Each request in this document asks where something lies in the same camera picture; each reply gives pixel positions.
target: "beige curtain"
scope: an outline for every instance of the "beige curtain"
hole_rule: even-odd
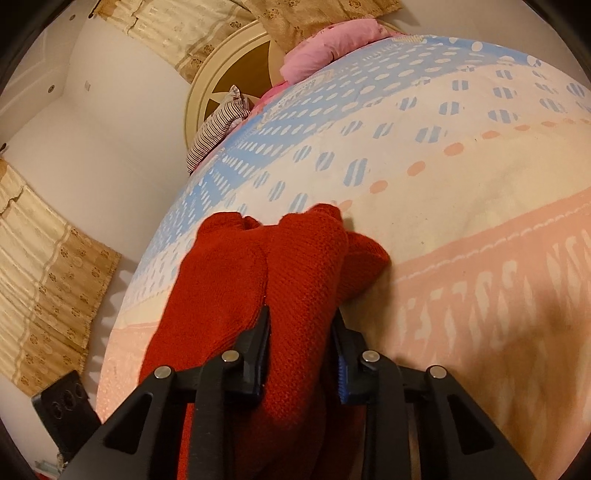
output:
[[[329,25],[399,8],[398,0],[101,0],[95,13],[142,41],[191,83],[223,40],[255,20],[287,52]]]
[[[47,206],[0,158],[0,373],[34,395],[82,372],[121,256]]]
[[[141,40],[189,83],[222,40],[255,20],[238,0],[101,0],[95,13]]]

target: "pink pillow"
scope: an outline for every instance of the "pink pillow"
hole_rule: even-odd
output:
[[[388,37],[390,32],[374,18],[331,25],[287,53],[281,75],[291,84],[301,82],[336,59]]]

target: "striped pillow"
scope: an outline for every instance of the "striped pillow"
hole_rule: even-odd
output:
[[[250,103],[243,98],[240,90],[232,85],[219,107],[207,117],[193,139],[193,146],[187,154],[189,175],[203,159],[250,113]]]

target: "red knit sweater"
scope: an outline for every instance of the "red knit sweater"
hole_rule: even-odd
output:
[[[140,381],[160,365],[195,367],[230,348],[269,305],[264,399],[232,416],[236,480],[345,480],[363,409],[342,407],[325,352],[335,311],[380,275],[388,254],[346,232],[339,210],[316,205],[261,226],[239,213],[207,218],[183,260]],[[178,478],[185,478],[191,409]]]

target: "bedsheet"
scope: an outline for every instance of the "bedsheet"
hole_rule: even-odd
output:
[[[317,202],[393,266],[343,307],[400,364],[442,364],[539,479],[591,430],[591,93],[527,54],[386,39],[287,89],[209,155],[164,218],[107,347],[97,409],[137,384],[180,261],[211,213]]]

